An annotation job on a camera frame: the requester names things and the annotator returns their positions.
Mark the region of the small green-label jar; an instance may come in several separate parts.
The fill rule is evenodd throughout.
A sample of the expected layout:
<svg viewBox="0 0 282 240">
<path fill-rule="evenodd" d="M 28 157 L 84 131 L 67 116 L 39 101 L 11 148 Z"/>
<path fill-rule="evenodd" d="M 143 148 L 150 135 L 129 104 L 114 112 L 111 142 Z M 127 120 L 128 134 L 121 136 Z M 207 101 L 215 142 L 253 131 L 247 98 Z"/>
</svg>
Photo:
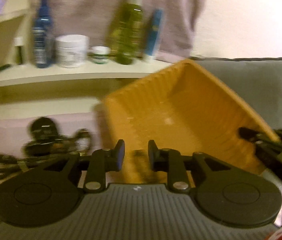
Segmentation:
<svg viewBox="0 0 282 240">
<path fill-rule="evenodd" d="M 106 64 L 109 60 L 110 48 L 106 46 L 93 46 L 90 48 L 89 58 L 95 64 Z"/>
</svg>

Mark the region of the green spray bottle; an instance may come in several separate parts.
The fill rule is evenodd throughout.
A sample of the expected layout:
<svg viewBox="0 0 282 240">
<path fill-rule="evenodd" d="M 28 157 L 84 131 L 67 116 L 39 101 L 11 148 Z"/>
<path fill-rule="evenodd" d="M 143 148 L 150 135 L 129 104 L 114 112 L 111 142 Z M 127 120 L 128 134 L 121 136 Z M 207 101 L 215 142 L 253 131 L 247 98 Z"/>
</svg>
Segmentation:
<svg viewBox="0 0 282 240">
<path fill-rule="evenodd" d="M 110 25 L 110 55 L 119 64 L 130 65 L 138 56 L 143 34 L 143 0 L 122 0 Z"/>
</svg>

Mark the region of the blue white tube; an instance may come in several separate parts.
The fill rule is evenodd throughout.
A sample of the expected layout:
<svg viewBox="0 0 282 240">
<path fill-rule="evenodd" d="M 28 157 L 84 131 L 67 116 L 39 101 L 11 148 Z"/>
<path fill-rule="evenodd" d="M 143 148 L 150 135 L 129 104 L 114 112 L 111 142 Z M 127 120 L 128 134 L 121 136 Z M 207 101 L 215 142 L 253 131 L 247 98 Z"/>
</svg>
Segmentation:
<svg viewBox="0 0 282 240">
<path fill-rule="evenodd" d="M 151 63 L 159 51 L 161 42 L 161 30 L 164 22 L 164 10 L 157 8 L 151 16 L 150 27 L 147 32 L 147 38 L 144 49 L 143 60 L 146 63 Z"/>
</svg>

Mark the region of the cream corner shelf unit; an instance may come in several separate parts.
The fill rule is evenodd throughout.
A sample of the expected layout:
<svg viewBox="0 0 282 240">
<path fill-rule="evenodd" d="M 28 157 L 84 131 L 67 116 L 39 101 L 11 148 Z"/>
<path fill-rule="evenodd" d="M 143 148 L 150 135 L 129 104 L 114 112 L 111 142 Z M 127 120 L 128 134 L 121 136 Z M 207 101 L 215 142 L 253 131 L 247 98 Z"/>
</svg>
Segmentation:
<svg viewBox="0 0 282 240">
<path fill-rule="evenodd" d="M 31 24 L 39 0 L 4 0 L 0 15 L 0 66 L 15 63 L 14 39 L 24 41 L 24 65 L 0 73 L 0 120 L 92 111 L 100 99 L 131 79 L 142 78 L 167 66 L 162 61 L 86 62 L 74 69 L 33 64 Z"/>
</svg>

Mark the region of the mauve hanging towel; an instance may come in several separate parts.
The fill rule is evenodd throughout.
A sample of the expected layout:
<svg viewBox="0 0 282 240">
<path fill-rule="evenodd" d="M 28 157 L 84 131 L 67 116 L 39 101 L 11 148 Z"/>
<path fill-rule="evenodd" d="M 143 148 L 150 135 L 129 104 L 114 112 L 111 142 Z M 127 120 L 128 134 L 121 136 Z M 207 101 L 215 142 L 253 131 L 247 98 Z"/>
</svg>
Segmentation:
<svg viewBox="0 0 282 240">
<path fill-rule="evenodd" d="M 40 0 L 30 0 L 36 11 Z M 81 34 L 91 46 L 116 45 L 120 20 L 128 0 L 48 0 L 53 34 Z M 156 58 L 174 63 L 190 56 L 194 47 L 195 25 L 206 0 L 142 0 L 142 31 L 148 28 L 155 9 L 163 9 L 163 27 Z"/>
</svg>

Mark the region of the small dark green vial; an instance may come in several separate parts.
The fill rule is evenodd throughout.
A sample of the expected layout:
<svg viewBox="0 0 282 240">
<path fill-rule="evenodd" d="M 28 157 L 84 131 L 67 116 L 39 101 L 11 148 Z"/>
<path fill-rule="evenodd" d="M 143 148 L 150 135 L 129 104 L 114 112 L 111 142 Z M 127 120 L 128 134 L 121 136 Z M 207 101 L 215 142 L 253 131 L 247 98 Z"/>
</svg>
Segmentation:
<svg viewBox="0 0 282 240">
<path fill-rule="evenodd" d="M 24 64 L 24 53 L 23 53 L 23 47 L 24 47 L 24 41 L 21 36 L 14 38 L 14 47 L 15 47 L 15 61 L 16 64 L 21 66 Z"/>
</svg>

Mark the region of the orange plastic tray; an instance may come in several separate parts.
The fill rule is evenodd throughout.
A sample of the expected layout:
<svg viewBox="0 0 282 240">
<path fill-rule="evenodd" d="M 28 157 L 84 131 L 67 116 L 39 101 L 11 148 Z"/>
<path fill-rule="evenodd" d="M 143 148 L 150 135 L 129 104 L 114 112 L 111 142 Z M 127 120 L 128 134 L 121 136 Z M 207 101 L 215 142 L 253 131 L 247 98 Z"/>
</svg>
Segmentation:
<svg viewBox="0 0 282 240">
<path fill-rule="evenodd" d="M 264 165 L 240 127 L 279 137 L 236 92 L 192 60 L 183 60 L 112 92 L 103 101 L 112 142 L 125 142 L 122 179 L 126 183 L 164 181 L 154 175 L 148 142 L 182 155 L 203 152 L 253 174 Z"/>
</svg>

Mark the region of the grey pillow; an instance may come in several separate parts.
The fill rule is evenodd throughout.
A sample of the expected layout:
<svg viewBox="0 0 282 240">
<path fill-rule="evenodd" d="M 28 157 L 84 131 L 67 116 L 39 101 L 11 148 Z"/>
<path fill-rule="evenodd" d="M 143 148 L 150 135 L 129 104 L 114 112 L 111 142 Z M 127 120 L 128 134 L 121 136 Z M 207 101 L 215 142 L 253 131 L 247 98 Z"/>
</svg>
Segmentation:
<svg viewBox="0 0 282 240">
<path fill-rule="evenodd" d="M 193 57 L 247 102 L 273 129 L 282 128 L 282 57 Z"/>
</svg>

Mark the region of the white cream jar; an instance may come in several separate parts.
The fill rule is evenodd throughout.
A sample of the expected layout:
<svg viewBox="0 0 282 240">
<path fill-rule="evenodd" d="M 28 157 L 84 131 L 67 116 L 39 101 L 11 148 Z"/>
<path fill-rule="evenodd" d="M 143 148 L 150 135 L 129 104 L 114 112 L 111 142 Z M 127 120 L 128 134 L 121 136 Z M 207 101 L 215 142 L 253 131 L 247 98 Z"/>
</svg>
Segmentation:
<svg viewBox="0 0 282 240">
<path fill-rule="evenodd" d="M 63 68 L 77 68 L 87 57 L 89 37 L 85 35 L 61 35 L 55 39 L 56 64 Z"/>
</svg>

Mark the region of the dark blue spray bottle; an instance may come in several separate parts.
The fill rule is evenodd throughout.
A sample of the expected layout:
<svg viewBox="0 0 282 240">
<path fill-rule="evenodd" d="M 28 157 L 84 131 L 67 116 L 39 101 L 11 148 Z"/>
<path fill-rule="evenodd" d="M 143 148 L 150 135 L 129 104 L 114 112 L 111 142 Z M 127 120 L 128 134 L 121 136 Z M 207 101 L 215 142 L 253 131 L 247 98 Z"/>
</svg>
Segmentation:
<svg viewBox="0 0 282 240">
<path fill-rule="evenodd" d="M 37 68 L 48 68 L 53 59 L 53 20 L 48 0 L 40 0 L 32 27 L 34 62 Z"/>
</svg>

